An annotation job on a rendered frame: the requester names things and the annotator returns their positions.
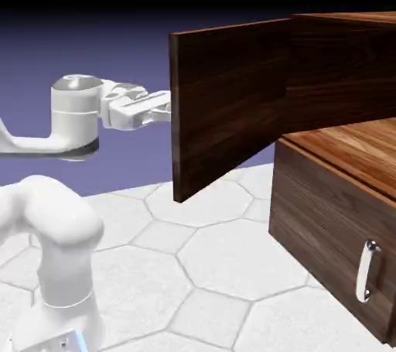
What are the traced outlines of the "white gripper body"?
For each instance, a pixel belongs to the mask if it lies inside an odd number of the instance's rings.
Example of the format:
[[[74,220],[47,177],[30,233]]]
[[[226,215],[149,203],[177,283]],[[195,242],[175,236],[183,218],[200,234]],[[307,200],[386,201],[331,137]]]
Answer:
[[[146,126],[144,119],[148,110],[165,108],[171,110],[170,91],[156,91],[138,99],[122,97],[109,105],[109,128],[134,131]]]

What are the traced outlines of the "dark wood plain door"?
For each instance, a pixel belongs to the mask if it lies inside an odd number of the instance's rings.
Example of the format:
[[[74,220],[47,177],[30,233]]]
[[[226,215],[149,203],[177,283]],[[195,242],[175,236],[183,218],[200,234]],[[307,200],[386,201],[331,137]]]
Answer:
[[[169,35],[176,202],[280,135],[290,30],[276,19]]]

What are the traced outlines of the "dark wood cabinet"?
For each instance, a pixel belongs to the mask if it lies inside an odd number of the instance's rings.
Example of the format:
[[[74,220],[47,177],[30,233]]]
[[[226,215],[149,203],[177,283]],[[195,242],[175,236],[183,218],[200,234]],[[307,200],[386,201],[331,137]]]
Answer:
[[[396,12],[291,18],[280,138],[396,203]]]

